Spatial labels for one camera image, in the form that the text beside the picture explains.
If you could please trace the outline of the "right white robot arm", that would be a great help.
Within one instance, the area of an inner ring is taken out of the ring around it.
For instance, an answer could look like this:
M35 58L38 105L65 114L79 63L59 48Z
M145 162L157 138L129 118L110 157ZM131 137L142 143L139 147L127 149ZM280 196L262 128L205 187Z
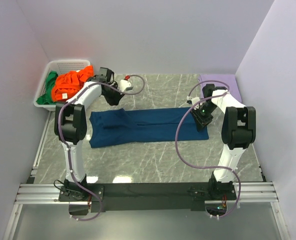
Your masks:
M224 113L221 139L223 150L218 165L208 181L207 193L210 198L218 200L234 192L234 171L242 154L256 139L256 110L245 106L235 99L224 86L206 84L202 88L206 101L187 96L187 103L193 105L190 111L196 129L201 132L213 120L213 111L220 109Z

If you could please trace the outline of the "blue t shirt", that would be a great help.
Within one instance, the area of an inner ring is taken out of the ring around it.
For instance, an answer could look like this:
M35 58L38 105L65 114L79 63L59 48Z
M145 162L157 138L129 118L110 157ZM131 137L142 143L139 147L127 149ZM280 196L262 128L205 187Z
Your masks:
M92 112L92 148L127 143L173 142L187 107Z

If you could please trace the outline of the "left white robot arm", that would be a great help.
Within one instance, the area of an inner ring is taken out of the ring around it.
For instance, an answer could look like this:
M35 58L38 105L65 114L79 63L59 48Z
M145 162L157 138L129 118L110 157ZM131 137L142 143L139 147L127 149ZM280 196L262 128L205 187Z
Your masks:
M82 143L87 133L87 108L100 96L111 106L117 106L124 92L132 90L129 76L119 82L115 73L101 67L99 73L86 79L73 97L64 97L55 107L54 132L64 150L66 174L61 193L82 201L88 196L86 173L83 165Z

